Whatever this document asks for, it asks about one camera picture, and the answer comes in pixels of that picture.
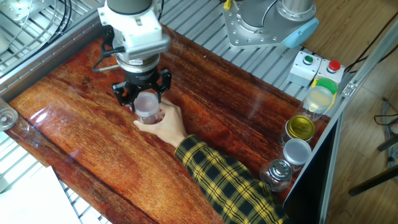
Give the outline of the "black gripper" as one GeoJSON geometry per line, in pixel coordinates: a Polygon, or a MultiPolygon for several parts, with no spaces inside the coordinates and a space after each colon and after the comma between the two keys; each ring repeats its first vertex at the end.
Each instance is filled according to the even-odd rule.
{"type": "Polygon", "coordinates": [[[135,112],[134,100],[139,94],[141,88],[149,87],[156,92],[158,102],[161,102],[162,95],[170,90],[172,74],[168,68],[163,68],[158,72],[158,68],[152,68],[146,72],[128,72],[124,71],[125,82],[113,83],[111,89],[121,106],[125,106],[135,112]]]}

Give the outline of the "bare person's hand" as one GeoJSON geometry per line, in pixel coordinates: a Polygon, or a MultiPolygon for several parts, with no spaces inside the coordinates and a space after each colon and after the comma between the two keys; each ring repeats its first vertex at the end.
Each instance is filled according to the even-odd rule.
{"type": "Polygon", "coordinates": [[[159,108],[164,114],[162,121],[156,124],[143,124],[135,120],[134,124],[138,130],[155,134],[164,142],[177,147],[188,136],[183,125],[181,109],[165,99],[162,99],[159,108]]]}

